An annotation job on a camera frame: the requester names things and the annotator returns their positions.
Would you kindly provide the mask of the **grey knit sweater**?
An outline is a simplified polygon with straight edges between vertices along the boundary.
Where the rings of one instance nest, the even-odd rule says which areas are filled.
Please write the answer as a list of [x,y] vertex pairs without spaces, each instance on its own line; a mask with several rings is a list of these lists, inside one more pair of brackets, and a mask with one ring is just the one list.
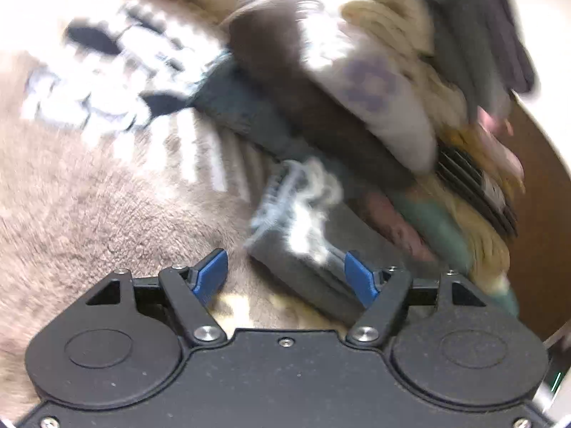
[[373,268],[435,278],[438,265],[413,259],[343,202],[336,176],[320,160],[281,162],[251,220],[248,253],[280,282],[329,317],[351,325],[364,307],[344,276],[344,255],[357,251]]

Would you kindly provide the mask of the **pink patterned folded garment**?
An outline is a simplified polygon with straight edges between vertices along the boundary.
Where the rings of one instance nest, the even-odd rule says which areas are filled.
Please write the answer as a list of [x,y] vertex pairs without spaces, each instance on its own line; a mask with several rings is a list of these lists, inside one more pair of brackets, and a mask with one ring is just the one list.
[[438,260],[384,194],[369,192],[365,197],[365,211],[375,229],[392,244],[416,260],[432,263]]

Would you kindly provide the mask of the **yellow folded garment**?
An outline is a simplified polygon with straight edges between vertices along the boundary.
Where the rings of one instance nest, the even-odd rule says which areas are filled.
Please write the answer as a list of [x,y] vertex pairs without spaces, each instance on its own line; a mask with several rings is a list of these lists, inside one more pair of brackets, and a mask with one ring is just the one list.
[[471,255],[469,278],[487,294],[506,293],[510,254],[502,237],[469,203],[446,189],[435,176],[421,177],[420,188],[449,212],[464,236]]

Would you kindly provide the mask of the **Mickey Mouse plush blanket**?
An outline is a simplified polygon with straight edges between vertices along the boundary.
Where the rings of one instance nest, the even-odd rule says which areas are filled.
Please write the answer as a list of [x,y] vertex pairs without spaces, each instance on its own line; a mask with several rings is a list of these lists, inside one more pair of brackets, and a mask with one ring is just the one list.
[[29,340],[116,269],[149,276],[224,248],[230,273],[212,311],[225,331],[334,327],[243,247],[273,169],[253,145],[192,109],[114,135],[42,118],[25,85],[48,64],[155,86],[134,63],[63,39],[72,20],[108,24],[124,8],[200,62],[220,50],[211,16],[185,0],[1,0],[1,413],[10,419],[37,402],[24,369]]

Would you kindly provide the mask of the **black white striped garment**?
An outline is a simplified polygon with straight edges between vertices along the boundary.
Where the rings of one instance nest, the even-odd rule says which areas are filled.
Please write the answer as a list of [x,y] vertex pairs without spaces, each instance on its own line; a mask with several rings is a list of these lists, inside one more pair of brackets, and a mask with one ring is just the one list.
[[450,191],[469,203],[505,239],[518,236],[517,216],[500,185],[468,152],[438,142],[435,174]]

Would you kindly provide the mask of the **dark wooden bed footboard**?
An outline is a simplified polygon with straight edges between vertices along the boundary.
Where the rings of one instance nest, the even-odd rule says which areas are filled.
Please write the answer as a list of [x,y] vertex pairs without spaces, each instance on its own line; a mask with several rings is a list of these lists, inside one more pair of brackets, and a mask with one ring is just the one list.
[[509,278],[520,319],[542,339],[570,320],[570,177],[559,155],[518,102],[511,135],[501,140],[525,169],[516,199],[518,237],[510,246]]

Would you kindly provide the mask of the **white floral folded garment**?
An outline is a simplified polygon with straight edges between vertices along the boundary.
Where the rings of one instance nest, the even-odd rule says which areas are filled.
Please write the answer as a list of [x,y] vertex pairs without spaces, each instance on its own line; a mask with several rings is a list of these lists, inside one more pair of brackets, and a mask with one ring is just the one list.
[[420,0],[295,0],[301,67],[405,168],[435,164],[435,128],[400,60],[431,49]]

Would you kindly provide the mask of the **dark brown folded garment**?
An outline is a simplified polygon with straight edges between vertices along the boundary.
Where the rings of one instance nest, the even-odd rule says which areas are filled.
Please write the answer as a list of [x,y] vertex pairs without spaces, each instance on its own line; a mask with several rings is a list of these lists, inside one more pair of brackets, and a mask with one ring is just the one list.
[[382,189],[411,187],[412,173],[302,70],[295,10],[295,0],[239,0],[226,21],[237,63],[304,138],[359,180]]

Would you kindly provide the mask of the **lavender folded garment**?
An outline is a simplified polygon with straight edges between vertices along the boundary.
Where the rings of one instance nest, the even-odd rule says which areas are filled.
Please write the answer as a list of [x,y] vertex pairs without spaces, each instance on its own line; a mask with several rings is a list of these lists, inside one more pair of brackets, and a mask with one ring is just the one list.
[[518,19],[511,0],[483,0],[484,17],[492,54],[507,89],[528,94],[535,86],[536,72],[520,38]]

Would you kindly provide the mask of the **grey folded garment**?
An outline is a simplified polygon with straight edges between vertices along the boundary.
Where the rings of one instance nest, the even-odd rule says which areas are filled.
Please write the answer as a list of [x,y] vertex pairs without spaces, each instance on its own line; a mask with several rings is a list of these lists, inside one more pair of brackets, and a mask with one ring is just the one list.
[[462,91],[470,121],[483,109],[509,113],[510,98],[492,54],[484,0],[426,0],[434,22],[435,62]]

